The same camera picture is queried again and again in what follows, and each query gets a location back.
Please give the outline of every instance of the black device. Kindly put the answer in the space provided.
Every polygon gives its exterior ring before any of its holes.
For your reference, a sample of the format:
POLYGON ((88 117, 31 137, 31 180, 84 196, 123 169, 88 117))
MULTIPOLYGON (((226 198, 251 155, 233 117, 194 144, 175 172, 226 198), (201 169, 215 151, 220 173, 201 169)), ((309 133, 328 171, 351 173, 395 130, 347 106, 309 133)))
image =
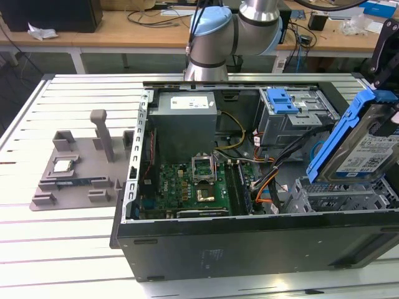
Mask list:
POLYGON ((300 42, 302 45, 310 45, 312 43, 313 37, 307 36, 305 34, 300 35, 300 42))
POLYGON ((329 17, 323 14, 311 14, 307 27, 310 30, 322 31, 329 17))
POLYGON ((282 34, 281 34, 281 38, 279 41, 279 44, 282 44, 284 42, 284 38, 286 37, 286 33, 287 33, 287 27, 288 27, 288 23, 289 23, 289 19, 291 18, 291 8, 288 7, 287 4, 285 4, 284 1, 279 1, 277 3, 277 8, 280 11, 280 16, 281 16, 281 20, 282 20, 282 34))
POLYGON ((28 23, 56 31, 94 32, 101 22, 100 0, 0 0, 0 11, 11 31, 27 31, 28 23))

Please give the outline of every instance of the hard drive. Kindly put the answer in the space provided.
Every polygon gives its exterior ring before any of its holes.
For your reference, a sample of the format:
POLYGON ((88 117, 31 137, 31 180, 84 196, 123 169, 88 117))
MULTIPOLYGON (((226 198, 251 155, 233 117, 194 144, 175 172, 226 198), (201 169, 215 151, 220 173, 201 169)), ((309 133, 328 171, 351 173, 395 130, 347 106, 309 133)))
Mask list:
POLYGON ((318 183, 372 183, 399 158, 398 98, 389 91, 358 93, 307 168, 318 183))

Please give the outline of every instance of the yellow wire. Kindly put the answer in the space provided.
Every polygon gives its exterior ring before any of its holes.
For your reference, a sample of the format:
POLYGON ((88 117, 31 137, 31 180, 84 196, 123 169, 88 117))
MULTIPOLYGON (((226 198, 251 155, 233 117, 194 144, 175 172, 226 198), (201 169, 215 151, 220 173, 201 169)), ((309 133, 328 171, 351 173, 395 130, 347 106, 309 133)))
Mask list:
POLYGON ((225 112, 225 111, 221 111, 221 113, 230 116, 230 117, 237 123, 237 125, 239 125, 239 127, 240 127, 240 129, 241 129, 241 132, 242 132, 243 134, 241 135, 240 140, 239 140, 235 145, 217 146, 217 147, 215 147, 215 149, 216 149, 216 150, 230 150, 231 148, 235 148, 235 147, 237 147, 237 146, 242 145, 242 143, 243 143, 244 140, 245 140, 245 130, 244 130, 244 127, 242 126, 242 124, 240 124, 240 122, 237 120, 237 118, 235 118, 234 116, 232 116, 230 113, 225 112))

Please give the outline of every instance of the red wire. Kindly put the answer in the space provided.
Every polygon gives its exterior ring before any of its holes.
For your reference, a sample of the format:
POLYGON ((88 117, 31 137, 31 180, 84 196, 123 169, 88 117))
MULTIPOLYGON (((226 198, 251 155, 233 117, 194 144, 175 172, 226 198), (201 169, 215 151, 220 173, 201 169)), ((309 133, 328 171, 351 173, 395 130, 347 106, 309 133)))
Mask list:
POLYGON ((143 179, 147 176, 148 172, 150 171, 150 168, 152 166, 152 161, 154 160, 154 132, 151 132, 151 148, 150 148, 150 165, 148 165, 147 170, 145 171, 145 174, 143 176, 143 179))

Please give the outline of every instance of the blue box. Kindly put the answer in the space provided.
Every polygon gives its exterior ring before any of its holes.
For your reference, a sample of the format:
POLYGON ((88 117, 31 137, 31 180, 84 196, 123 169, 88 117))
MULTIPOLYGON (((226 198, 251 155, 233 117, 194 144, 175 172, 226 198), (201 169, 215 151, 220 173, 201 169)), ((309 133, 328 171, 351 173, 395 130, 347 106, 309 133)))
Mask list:
POLYGON ((377 17, 392 17, 397 9, 397 3, 388 1, 367 1, 359 5, 364 7, 364 14, 377 17))

